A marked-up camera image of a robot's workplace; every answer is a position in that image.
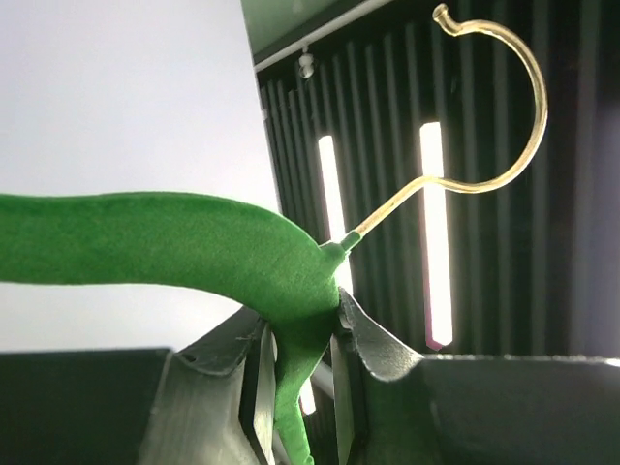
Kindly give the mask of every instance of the green hanger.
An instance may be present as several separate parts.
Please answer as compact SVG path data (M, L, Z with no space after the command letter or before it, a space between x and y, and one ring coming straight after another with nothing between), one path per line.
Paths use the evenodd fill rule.
M182 193L70 198L0 195L0 281L47 285L142 283L223 295L268 320L278 344L275 426L294 465L314 463L298 397L327 347L339 294L334 272L361 239L428 184L475 194L498 189L530 163L547 116L543 76L511 31L487 21L434 19L453 36L482 32L525 64L536 98L532 135L501 176L466 184L423 176L404 187L340 243L318 245L286 218L250 204Z

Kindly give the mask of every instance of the white wall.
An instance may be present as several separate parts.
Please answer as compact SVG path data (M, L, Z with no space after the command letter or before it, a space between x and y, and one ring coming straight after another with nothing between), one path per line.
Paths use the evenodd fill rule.
M277 209L239 1L0 0L0 192L140 190ZM0 284L0 351L180 348L237 308L167 287Z

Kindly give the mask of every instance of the clothes hanger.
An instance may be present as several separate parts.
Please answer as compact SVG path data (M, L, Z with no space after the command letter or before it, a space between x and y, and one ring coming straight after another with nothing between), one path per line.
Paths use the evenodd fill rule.
M434 20L452 36L482 33L508 45L534 88L532 134L514 165L479 183L422 176L341 242L317 244L277 213L185 193L43 198L0 195L0 281L42 285L159 284L223 295L270 322L278 344L275 427L294 465L313 464L298 398L327 347L339 305L334 272L402 202L431 184L479 194L512 182L528 166L547 119L544 80L529 48L502 25Z

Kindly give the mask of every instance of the green fabric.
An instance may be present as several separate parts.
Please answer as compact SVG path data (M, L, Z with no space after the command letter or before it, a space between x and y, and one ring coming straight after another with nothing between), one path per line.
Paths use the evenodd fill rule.
M298 397L333 332L333 274L345 256L278 214L209 196L0 195L0 281L193 288L268 320L279 353L275 426L294 465L313 463Z

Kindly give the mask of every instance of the metal hook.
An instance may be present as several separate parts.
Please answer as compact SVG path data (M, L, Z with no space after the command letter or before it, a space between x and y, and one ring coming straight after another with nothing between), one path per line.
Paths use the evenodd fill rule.
M525 43L510 29L495 22L481 19L461 23L455 22L450 17L448 7L445 4L435 8L433 19L442 27L444 32L451 36L457 37L480 32L499 39L518 55L527 69L534 89L535 117L532 134L516 162L506 172L494 179L476 183L461 182L435 176L421 176L414 179L352 231L352 234L356 236L356 240L351 237L351 234L348 234L347 238L342 242L343 246L345 244L348 245L346 246L348 249L353 248L360 239L385 220L402 202L425 186L435 184L459 194L481 194L506 186L527 168L543 140L548 115L544 77L534 54Z

